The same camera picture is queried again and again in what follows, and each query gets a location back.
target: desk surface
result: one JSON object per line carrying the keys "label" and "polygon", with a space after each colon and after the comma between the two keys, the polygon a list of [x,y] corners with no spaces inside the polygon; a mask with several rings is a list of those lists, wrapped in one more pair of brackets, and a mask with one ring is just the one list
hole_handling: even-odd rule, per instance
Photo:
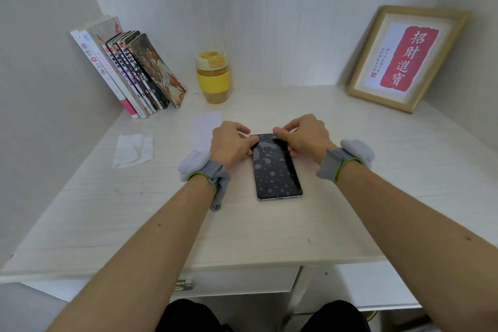
{"label": "desk surface", "polygon": [[[410,115],[335,86],[235,90],[221,105],[190,92],[179,110],[146,120],[123,113],[0,271],[0,282],[97,272],[181,187],[176,167],[192,149],[190,118],[215,110],[255,134],[314,113],[335,142],[368,142],[380,176],[498,244],[498,156],[426,103]],[[154,160],[113,169],[118,135],[133,133],[154,135]],[[339,190],[315,176],[310,160],[294,162],[304,195],[269,202],[256,198],[251,161],[237,167],[186,269],[382,259]]]}

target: white paper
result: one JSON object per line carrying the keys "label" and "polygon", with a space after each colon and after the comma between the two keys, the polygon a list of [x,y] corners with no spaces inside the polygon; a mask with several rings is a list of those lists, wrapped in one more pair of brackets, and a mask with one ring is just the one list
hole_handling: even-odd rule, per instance
{"label": "white paper", "polygon": [[126,168],[154,159],[154,136],[120,135],[113,159],[114,168]]}
{"label": "white paper", "polygon": [[191,119],[192,126],[192,145],[197,151],[209,151],[211,148],[211,139],[213,138],[213,129],[220,127],[223,119],[221,112],[203,113],[193,116]]}

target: red calligraphy paper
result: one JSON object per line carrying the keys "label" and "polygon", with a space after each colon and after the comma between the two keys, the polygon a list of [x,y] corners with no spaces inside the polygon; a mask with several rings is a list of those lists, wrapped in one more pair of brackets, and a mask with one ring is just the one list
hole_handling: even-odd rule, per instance
{"label": "red calligraphy paper", "polygon": [[381,86],[406,92],[439,33],[430,27],[408,27],[399,42]]}

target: phone screen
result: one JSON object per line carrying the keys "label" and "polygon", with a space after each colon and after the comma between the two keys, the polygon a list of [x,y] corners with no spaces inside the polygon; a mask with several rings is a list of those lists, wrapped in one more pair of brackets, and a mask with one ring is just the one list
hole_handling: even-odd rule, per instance
{"label": "phone screen", "polygon": [[287,143],[274,134],[258,134],[252,147],[256,193],[259,199],[297,197],[303,194]]}

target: hand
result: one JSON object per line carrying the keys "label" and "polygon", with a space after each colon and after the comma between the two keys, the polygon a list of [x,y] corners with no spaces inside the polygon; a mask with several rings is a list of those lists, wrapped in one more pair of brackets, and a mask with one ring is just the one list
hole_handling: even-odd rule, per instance
{"label": "hand", "polygon": [[319,165],[322,163],[327,148],[337,148],[329,138],[325,123],[317,120],[314,114],[305,114],[296,118],[283,128],[274,127],[273,133],[289,143],[291,156],[310,155]]}
{"label": "hand", "polygon": [[243,135],[250,132],[248,127],[239,122],[223,121],[220,127],[213,130],[211,159],[223,164],[226,169],[230,169],[252,155],[251,147],[259,142],[259,137]]}

